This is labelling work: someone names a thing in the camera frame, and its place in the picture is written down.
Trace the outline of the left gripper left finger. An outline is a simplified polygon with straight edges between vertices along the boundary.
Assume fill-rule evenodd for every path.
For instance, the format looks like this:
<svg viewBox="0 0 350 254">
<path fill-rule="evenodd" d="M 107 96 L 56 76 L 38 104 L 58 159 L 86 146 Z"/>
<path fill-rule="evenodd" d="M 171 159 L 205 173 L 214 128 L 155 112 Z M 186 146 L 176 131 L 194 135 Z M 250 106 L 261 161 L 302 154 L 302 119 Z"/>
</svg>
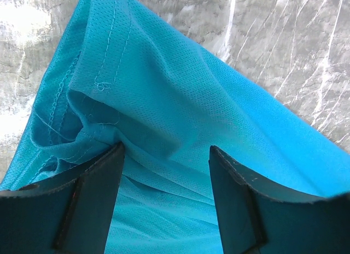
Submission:
<svg viewBox="0 0 350 254">
<path fill-rule="evenodd" d="M 104 253 L 122 143 L 58 175 L 1 191 L 1 253 Z"/>
</svg>

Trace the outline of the teal t shirt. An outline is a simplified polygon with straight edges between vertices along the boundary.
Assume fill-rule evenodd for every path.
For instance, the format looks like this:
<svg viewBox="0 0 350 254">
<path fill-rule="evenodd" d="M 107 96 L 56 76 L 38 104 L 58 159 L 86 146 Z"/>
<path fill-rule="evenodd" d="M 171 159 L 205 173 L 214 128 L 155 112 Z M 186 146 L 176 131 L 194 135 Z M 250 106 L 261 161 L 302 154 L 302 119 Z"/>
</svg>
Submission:
<svg viewBox="0 0 350 254">
<path fill-rule="evenodd" d="M 212 146 L 299 192 L 349 194 L 349 155 L 137 0 L 79 0 L 1 191 L 122 143 L 104 253 L 224 253 Z"/>
</svg>

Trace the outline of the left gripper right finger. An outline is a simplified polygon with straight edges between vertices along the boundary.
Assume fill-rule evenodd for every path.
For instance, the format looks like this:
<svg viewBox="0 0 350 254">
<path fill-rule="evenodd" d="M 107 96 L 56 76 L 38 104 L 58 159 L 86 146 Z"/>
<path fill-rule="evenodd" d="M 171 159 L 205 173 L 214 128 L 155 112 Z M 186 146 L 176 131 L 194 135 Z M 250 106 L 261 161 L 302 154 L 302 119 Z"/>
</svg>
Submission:
<svg viewBox="0 0 350 254">
<path fill-rule="evenodd" d="M 209 170 L 224 253 L 349 253 L 349 194 L 299 192 L 217 146 Z"/>
</svg>

